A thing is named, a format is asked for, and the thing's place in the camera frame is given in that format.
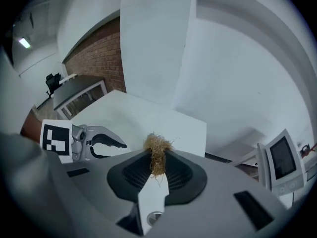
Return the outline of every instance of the white device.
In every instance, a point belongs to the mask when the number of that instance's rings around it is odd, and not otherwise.
[[[265,151],[273,194],[282,196],[304,187],[304,163],[286,129],[265,146]]]

